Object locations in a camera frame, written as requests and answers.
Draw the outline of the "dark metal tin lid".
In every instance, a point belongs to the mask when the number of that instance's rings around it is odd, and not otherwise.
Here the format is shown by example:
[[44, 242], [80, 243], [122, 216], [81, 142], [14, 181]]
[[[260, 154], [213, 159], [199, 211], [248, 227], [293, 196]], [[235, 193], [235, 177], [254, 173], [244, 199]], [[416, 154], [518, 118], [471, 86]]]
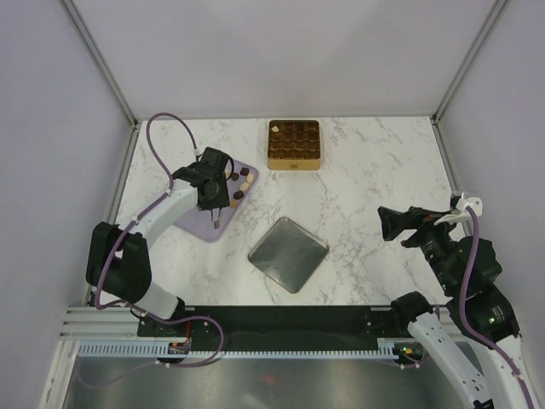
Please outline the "dark metal tin lid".
[[286, 216], [248, 254], [248, 261], [288, 293], [296, 294], [329, 253], [329, 246]]

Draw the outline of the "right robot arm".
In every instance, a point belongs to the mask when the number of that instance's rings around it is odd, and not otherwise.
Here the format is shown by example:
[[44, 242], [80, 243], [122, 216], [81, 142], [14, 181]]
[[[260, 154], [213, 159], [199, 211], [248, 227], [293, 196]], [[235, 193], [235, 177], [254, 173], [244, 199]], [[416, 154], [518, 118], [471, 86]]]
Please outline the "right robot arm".
[[434, 307], [419, 292], [391, 303], [389, 325], [400, 336], [422, 345], [455, 389], [466, 408], [538, 408], [522, 356], [522, 336], [514, 309], [496, 287], [502, 272], [493, 244], [480, 236], [480, 198], [454, 196], [448, 211], [411, 206], [400, 212], [381, 206], [382, 237], [412, 235], [404, 248], [418, 248], [444, 294], [453, 323], [467, 339], [474, 366], [443, 328]]

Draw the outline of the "metal tongs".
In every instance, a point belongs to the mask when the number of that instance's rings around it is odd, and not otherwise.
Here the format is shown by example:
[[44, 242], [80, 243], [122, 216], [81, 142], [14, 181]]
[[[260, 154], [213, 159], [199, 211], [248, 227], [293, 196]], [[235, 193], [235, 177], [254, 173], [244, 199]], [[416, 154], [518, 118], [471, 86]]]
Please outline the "metal tongs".
[[213, 223], [213, 228], [214, 230], [217, 230], [219, 229], [220, 227], [218, 228], [215, 228], [214, 226], [214, 221], [219, 221], [221, 223], [221, 208], [217, 208], [217, 209], [212, 209], [210, 211], [210, 216], [211, 216], [211, 221]]

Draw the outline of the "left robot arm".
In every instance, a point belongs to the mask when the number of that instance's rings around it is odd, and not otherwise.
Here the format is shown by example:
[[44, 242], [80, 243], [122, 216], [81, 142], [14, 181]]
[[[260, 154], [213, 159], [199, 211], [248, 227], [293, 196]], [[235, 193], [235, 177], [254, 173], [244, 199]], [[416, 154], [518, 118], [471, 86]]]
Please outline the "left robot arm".
[[85, 279], [96, 289], [96, 308], [126, 302], [156, 316], [166, 335], [184, 331], [183, 301], [153, 281], [149, 250], [188, 211], [221, 213], [230, 205], [225, 170], [232, 164], [229, 155], [207, 147], [196, 162], [168, 174], [165, 191], [139, 213], [119, 224], [95, 226]]

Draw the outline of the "gold chocolate tin box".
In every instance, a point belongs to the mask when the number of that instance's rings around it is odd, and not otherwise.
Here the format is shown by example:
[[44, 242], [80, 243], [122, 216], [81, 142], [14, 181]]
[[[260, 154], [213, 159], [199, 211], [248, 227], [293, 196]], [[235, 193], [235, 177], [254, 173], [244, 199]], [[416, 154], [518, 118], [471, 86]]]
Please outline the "gold chocolate tin box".
[[[284, 130], [286, 124], [293, 124], [293, 130]], [[297, 124], [305, 124], [305, 130], [297, 131]], [[279, 132], [272, 131], [275, 125], [279, 127]], [[267, 168], [269, 170], [318, 170], [322, 161], [321, 147], [318, 120], [276, 119], [268, 123]]]

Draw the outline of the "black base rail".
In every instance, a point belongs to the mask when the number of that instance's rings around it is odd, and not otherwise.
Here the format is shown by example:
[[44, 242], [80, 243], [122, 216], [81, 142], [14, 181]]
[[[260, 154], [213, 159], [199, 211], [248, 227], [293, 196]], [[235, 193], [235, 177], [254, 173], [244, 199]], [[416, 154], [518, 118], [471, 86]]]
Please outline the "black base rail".
[[380, 338], [409, 338], [389, 307], [191, 306], [175, 318], [205, 316], [225, 336], [222, 348], [317, 350], [369, 349]]

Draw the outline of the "lilac plastic tray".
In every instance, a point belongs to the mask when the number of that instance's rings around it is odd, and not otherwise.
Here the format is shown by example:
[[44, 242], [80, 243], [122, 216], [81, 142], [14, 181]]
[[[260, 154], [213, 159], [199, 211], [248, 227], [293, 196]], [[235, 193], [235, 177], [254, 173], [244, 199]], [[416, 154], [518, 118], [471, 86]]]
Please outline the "lilac plastic tray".
[[[232, 166], [228, 165], [226, 167], [226, 176], [227, 179], [227, 190], [229, 193], [229, 199], [231, 201], [236, 201], [238, 206], [236, 208], [230, 208], [230, 205], [226, 208], [221, 209], [221, 226], [219, 229], [214, 230], [213, 223], [211, 221], [210, 211], [208, 210], [199, 210], [198, 208], [191, 209], [182, 217], [174, 222], [174, 226], [180, 230], [191, 234], [192, 236], [201, 239], [207, 243], [214, 243], [221, 238], [225, 233], [227, 226], [233, 220], [233, 218], [238, 213], [238, 208], [242, 206], [244, 201], [247, 199], [248, 195], [251, 193], [257, 179], [259, 177], [259, 171], [256, 167], [246, 164], [244, 162], [233, 160], [234, 163], [234, 172], [239, 173], [239, 178], [234, 181], [231, 179]], [[249, 174], [255, 175], [255, 180], [250, 184], [250, 187], [247, 191], [242, 191], [244, 196], [241, 199], [235, 199], [233, 195], [237, 191], [241, 191], [240, 186], [246, 181], [246, 176], [240, 175], [240, 170], [245, 167], [250, 170]]]

